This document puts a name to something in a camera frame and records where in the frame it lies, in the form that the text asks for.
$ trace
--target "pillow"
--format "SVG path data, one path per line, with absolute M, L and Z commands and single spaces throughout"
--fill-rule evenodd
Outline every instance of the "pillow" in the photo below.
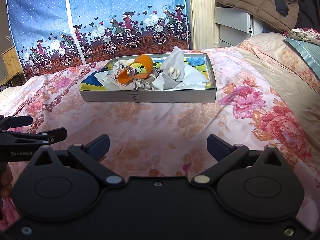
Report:
M 292 39 L 285 39 L 284 41 L 291 44 L 298 51 L 317 77 L 320 78 L 320 46 L 310 42 Z
M 320 81 L 317 76 L 300 54 L 284 42 L 284 39 L 285 37 L 279 33 L 261 33 L 246 39 L 237 47 L 251 51 L 258 58 L 272 65 L 280 64 L 282 67 L 290 69 L 320 93 Z

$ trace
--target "orange plastic holder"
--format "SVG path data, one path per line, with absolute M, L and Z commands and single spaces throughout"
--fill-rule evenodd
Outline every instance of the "orange plastic holder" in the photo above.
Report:
M 133 64 L 133 63 L 140 63 L 142 66 L 144 66 L 144 68 L 146 69 L 146 73 L 142 73 L 142 74 L 137 74 L 135 76 L 129 76 L 127 73 L 128 68 Z M 147 78 L 153 68 L 153 63 L 152 63 L 152 59 L 150 57 L 148 57 L 145 54 L 140 55 L 139 57 L 137 57 L 135 59 L 134 62 L 132 62 L 129 66 L 127 66 L 118 76 L 118 81 L 121 84 L 126 84 L 128 83 L 130 80 L 132 80 L 133 78 L 142 78 L 145 79 Z

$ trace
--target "gray tray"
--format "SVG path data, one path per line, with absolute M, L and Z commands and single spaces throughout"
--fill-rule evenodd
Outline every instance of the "gray tray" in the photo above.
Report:
M 168 57 L 170 54 L 147 54 L 155 58 Z M 105 67 L 111 69 L 118 60 L 135 59 L 135 56 L 115 57 Z M 204 57 L 205 66 L 211 88 L 194 90 L 109 90 L 109 91 L 81 91 L 86 102 L 149 102 L 149 103 L 214 103 L 216 100 L 216 80 L 212 65 L 207 54 L 185 53 L 184 57 Z

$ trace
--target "floral bedsheet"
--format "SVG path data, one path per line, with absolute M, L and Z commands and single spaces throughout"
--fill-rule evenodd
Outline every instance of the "floral bedsheet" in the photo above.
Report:
M 19 132 L 65 127 L 68 137 L 52 145 L 54 149 L 108 134 L 110 150 L 100 162 L 125 178 L 194 177 L 216 163 L 206 149 L 210 134 L 252 150 L 275 145 L 305 189 L 297 218 L 314 230 L 320 214 L 320 174 L 290 109 L 234 48 L 188 52 L 209 55 L 217 82 L 216 103 L 84 102 L 77 84 L 106 63 L 99 62 L 33 77 L 22 87 L 4 90 L 0 114 L 33 116 L 31 126 L 14 129 Z M 14 182 L 26 165 L 10 163 Z M 18 219 L 12 200 L 4 199 L 3 204 L 1 229 Z

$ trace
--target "white cloth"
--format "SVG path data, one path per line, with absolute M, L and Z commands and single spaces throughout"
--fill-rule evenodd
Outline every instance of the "white cloth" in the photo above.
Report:
M 174 68 L 174 73 L 171 78 L 169 74 L 169 68 Z M 164 78 L 164 90 L 174 88 L 184 78 L 184 54 L 177 46 L 174 47 L 171 54 L 163 61 L 160 69 L 163 69 L 162 77 Z M 180 70 L 180 76 L 176 78 L 176 72 Z
M 136 84 L 135 79 L 133 79 L 132 82 L 130 84 L 128 84 L 126 87 L 121 89 L 121 88 L 117 87 L 115 84 L 112 84 L 108 80 L 108 77 L 110 77 L 112 73 L 113 73 L 113 71 L 109 70 L 109 71 L 98 72 L 94 76 L 101 83 L 101 85 L 103 85 L 107 90 L 134 90 L 134 87 Z
M 162 72 L 152 83 L 156 90 L 166 90 L 166 73 Z M 196 68 L 184 63 L 184 78 L 170 90 L 205 89 L 207 77 Z

